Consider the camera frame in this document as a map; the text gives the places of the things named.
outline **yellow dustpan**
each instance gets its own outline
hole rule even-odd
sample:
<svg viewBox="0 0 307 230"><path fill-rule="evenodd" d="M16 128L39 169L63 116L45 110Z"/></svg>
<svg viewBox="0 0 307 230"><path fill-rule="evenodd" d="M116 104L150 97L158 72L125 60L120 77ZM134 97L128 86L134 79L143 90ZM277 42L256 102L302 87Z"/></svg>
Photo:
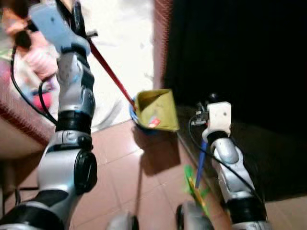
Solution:
<svg viewBox="0 0 307 230"><path fill-rule="evenodd" d="M170 89L142 91L135 99L138 124L147 129L179 130L173 93Z"/></svg>

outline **red broom handle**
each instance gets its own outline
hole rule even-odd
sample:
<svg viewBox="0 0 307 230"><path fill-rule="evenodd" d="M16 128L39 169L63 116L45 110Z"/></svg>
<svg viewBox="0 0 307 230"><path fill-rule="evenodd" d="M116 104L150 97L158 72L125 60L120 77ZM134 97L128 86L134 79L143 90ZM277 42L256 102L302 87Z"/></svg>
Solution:
<svg viewBox="0 0 307 230"><path fill-rule="evenodd" d="M124 94L126 99L129 101L129 103L132 105L134 108L134 101L131 99L129 94L127 93L125 87L123 84L119 81L111 67L107 64L106 60L103 58L103 56L100 54L96 46L93 44L92 40L89 38L88 42L90 43L91 46L91 52L94 55L94 57L99 61L99 63L102 65L102 67L106 70L106 72L109 74L109 76L112 78L114 83L119 87L120 91Z"/></svg>

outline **pink object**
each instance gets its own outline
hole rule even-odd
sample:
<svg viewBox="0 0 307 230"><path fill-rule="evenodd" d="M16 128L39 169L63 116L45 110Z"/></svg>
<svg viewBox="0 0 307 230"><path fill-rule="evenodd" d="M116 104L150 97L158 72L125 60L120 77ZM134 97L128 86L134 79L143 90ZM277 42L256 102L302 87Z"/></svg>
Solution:
<svg viewBox="0 0 307 230"><path fill-rule="evenodd" d="M44 99L44 103L47 107L47 109L51 106L51 93L50 92L46 92L43 94L43 99ZM39 96L35 95L33 96L33 104L36 108L40 109L40 110L44 110L43 106L39 100Z"/></svg>

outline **tile floor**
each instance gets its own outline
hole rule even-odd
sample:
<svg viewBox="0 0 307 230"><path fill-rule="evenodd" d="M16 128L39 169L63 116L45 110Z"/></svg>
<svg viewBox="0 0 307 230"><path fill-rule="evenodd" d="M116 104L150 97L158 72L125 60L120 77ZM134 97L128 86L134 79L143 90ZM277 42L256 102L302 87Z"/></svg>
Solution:
<svg viewBox="0 0 307 230"><path fill-rule="evenodd" d="M177 206L191 197L185 192L183 167L191 164L176 135L145 136L128 121L93 134L98 182L79 202L71 222L74 230L103 230L117 213L138 215L141 230L175 230ZM34 171L22 186L36 185ZM34 192L22 193L23 199ZM216 230L230 222L212 194L206 198ZM14 199L6 202L8 211Z"/></svg>

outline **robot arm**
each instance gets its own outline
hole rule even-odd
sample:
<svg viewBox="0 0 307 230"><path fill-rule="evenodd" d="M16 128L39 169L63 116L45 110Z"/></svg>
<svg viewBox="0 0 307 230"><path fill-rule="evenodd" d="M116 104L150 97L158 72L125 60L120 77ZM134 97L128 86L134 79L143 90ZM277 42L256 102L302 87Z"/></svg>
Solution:
<svg viewBox="0 0 307 230"><path fill-rule="evenodd" d="M223 164L213 161L217 171L222 195L229 209L234 230L271 230L266 219L263 202L251 191L254 184L243 164L243 154L229 138L231 125L231 104L212 103L207 106L209 112L208 128L203 132L203 139L208 142L215 158L235 171L243 183Z"/></svg>
<svg viewBox="0 0 307 230"><path fill-rule="evenodd" d="M82 194L97 182L91 153L94 77L86 60L90 48L86 39L71 31L56 6L38 4L29 13L32 23L61 53L59 118L38 167L38 195L6 214L0 230L66 230Z"/></svg>

